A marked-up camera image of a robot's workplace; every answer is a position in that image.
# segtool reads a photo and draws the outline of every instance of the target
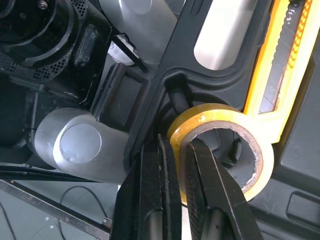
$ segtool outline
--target black motor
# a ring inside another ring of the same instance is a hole
[[[0,3],[0,74],[89,105],[110,45],[111,24],[86,0]]]

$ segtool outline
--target yellow tape roll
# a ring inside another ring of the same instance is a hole
[[[249,143],[255,156],[255,173],[242,188],[247,201],[255,197],[269,181],[274,167],[274,152],[270,143],[259,134],[254,120],[223,104],[205,103],[192,107],[178,116],[170,126],[167,137],[173,147],[181,200],[187,203],[184,192],[183,159],[187,144],[197,135],[212,129],[231,129]]]

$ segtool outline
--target black plastic case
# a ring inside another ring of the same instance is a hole
[[[235,63],[223,70],[209,70],[197,62],[194,46],[212,1],[185,2],[155,77],[145,87],[147,94],[129,129],[123,160],[127,171],[154,124],[162,126],[157,132],[166,133],[178,114],[201,102],[243,108],[257,51],[268,28],[272,1],[257,1]]]

